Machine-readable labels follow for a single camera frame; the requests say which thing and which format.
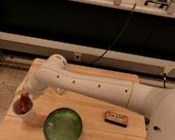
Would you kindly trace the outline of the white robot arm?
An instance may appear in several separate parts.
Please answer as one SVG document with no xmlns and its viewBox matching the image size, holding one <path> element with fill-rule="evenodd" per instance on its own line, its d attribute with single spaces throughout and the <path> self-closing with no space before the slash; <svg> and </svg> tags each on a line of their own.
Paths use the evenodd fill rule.
<svg viewBox="0 0 175 140">
<path fill-rule="evenodd" d="M 175 140 L 175 88 L 71 72 L 67 65 L 65 57 L 51 55 L 17 92 L 37 97 L 51 87 L 119 104 L 148 118 L 146 140 Z"/>
</svg>

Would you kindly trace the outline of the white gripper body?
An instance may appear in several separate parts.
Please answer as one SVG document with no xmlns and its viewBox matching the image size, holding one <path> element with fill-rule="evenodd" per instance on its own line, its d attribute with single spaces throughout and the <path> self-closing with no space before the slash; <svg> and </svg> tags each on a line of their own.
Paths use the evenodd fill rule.
<svg viewBox="0 0 175 140">
<path fill-rule="evenodd" d="M 18 85 L 17 90 L 15 91 L 15 95 L 29 93 L 29 86 L 28 86 L 28 77 L 26 77 L 21 84 Z"/>
</svg>

